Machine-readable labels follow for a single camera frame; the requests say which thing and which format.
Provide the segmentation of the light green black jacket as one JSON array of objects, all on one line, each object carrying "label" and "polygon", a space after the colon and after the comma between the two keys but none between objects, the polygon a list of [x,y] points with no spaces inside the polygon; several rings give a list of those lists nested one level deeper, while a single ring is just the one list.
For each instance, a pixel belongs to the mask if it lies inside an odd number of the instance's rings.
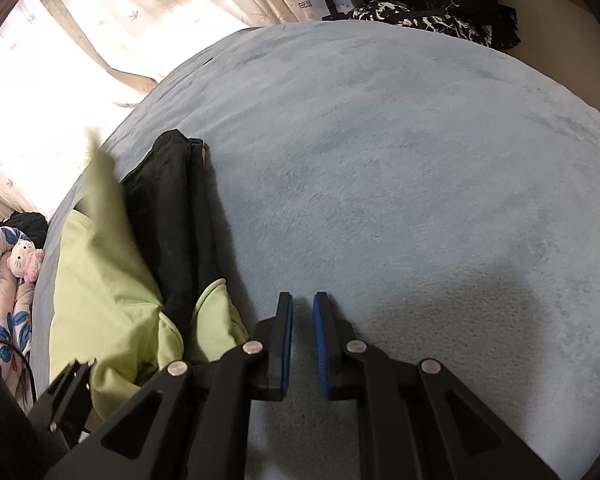
[{"label": "light green black jacket", "polygon": [[175,361],[207,364],[248,339],[221,270],[204,141],[160,134],[125,177],[94,151],[62,228],[50,374],[91,364],[88,430]]}]

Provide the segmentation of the floral quilt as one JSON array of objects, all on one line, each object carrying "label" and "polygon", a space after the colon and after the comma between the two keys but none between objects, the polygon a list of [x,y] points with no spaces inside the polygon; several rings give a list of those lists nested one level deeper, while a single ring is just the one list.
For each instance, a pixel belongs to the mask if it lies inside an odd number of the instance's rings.
[{"label": "floral quilt", "polygon": [[18,240],[29,240],[18,229],[0,228],[0,372],[8,391],[19,401],[32,399],[28,391],[32,347],[34,285],[16,278],[7,259]]}]

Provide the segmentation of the pink white cat plush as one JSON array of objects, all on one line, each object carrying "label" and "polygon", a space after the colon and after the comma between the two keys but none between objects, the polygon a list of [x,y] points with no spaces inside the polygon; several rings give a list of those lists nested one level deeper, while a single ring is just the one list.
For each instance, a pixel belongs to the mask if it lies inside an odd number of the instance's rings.
[{"label": "pink white cat plush", "polygon": [[30,240],[18,240],[7,259],[9,271],[25,283],[38,280],[44,259],[44,250],[38,249]]}]

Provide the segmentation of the grey-blue bed blanket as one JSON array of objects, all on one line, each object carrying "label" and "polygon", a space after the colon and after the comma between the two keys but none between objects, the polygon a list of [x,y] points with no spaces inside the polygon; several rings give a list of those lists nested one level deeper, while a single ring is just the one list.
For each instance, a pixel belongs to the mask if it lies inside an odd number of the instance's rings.
[{"label": "grey-blue bed blanket", "polygon": [[352,404],[318,379],[324,290],[393,359],[434,358],[560,478],[600,456],[600,112],[516,58],[370,22],[235,32],[105,142],[210,150],[222,272],[244,322],[294,297],[290,388],[253,405],[251,479],[355,479]]}]

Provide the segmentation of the black knitted item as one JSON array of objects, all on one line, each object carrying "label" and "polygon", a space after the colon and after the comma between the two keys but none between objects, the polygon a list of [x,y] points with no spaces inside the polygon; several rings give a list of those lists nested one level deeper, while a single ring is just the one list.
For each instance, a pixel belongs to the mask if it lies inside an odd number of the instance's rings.
[{"label": "black knitted item", "polygon": [[32,240],[36,248],[42,249],[44,247],[48,222],[39,212],[14,211],[8,218],[0,221],[0,228],[2,226],[18,229],[29,240]]}]

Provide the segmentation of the white labelled box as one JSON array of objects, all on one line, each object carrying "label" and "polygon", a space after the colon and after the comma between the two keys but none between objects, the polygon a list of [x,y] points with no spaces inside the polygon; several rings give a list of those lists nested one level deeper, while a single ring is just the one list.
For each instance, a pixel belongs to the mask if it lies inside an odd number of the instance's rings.
[{"label": "white labelled box", "polygon": [[354,9],[352,0],[294,0],[310,21],[347,20]]}]

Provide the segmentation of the white floral curtain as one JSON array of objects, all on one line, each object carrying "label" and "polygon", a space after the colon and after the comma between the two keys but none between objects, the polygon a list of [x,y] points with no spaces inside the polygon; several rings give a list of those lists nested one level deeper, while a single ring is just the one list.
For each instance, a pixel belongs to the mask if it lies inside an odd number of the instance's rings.
[{"label": "white floral curtain", "polygon": [[0,203],[52,214],[163,78],[245,26],[300,22],[299,0],[19,0],[0,26]]}]

